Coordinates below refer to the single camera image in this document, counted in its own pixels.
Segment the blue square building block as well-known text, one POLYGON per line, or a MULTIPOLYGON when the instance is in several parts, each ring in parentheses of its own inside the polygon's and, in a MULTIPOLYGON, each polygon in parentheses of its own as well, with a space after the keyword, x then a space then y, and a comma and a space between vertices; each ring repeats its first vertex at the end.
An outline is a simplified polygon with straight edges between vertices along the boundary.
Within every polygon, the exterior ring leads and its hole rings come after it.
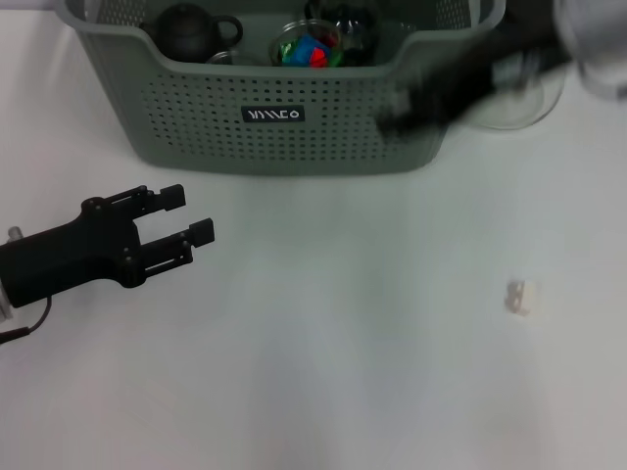
POLYGON ((295 46, 291 56, 290 66, 309 67, 309 58, 313 48, 323 49, 327 54, 327 47, 310 35, 303 35, 295 46))

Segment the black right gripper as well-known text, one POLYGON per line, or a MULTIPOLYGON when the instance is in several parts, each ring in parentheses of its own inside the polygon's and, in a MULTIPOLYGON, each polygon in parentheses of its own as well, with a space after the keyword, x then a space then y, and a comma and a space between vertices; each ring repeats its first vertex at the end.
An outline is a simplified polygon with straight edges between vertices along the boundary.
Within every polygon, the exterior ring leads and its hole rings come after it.
POLYGON ((521 90, 563 66, 563 46, 552 23, 492 32, 410 89, 410 113, 375 118, 383 138, 415 128, 447 126, 501 92, 521 90))

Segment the grey perforated storage bin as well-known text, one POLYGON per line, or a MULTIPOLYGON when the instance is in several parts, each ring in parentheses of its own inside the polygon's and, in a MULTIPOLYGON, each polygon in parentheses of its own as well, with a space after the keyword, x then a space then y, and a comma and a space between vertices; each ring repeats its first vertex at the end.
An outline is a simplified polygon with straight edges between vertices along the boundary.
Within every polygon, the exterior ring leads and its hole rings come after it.
POLYGON ((451 59, 502 20, 506 0, 377 0, 372 60, 332 70, 274 66, 268 50, 307 0, 56 0, 139 158, 247 175, 403 172, 436 156, 444 131, 383 138, 375 116, 398 87, 451 59), (241 21, 252 66, 179 63, 139 28, 188 2, 241 21))

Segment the glass carafe with black lid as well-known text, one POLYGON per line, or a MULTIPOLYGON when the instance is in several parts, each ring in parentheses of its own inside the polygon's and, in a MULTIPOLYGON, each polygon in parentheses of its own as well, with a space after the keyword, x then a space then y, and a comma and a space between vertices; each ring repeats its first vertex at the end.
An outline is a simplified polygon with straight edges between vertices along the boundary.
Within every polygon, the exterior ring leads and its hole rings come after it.
MULTIPOLYGON (((491 39, 506 39, 526 27, 539 25, 553 15, 554 0, 506 0, 501 22, 491 39)), ((545 118, 559 101, 565 70, 554 70, 522 88, 499 94, 479 103, 465 116, 470 126, 493 130, 517 130, 545 118)))

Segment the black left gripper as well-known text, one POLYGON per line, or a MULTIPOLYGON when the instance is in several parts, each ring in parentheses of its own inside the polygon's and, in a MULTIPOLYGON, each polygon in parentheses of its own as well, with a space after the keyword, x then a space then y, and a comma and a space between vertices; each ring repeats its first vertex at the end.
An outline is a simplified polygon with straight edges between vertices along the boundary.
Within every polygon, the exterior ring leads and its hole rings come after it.
POLYGON ((99 279, 137 287, 191 263, 192 249, 216 239, 207 218, 141 246, 136 218, 185 204, 180 184, 158 192, 142 185, 111 198, 88 199, 76 219, 1 246, 0 285, 14 307, 99 279))

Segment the dark clay teapot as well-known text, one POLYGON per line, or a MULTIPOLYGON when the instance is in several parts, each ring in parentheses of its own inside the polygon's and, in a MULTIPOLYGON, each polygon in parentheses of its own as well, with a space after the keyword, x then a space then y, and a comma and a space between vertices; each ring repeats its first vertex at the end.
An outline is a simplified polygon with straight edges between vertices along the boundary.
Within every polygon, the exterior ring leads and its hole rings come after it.
POLYGON ((229 15, 211 15, 200 6, 178 3, 152 22, 139 25, 168 59, 204 64, 237 45, 244 36, 241 22, 229 15))

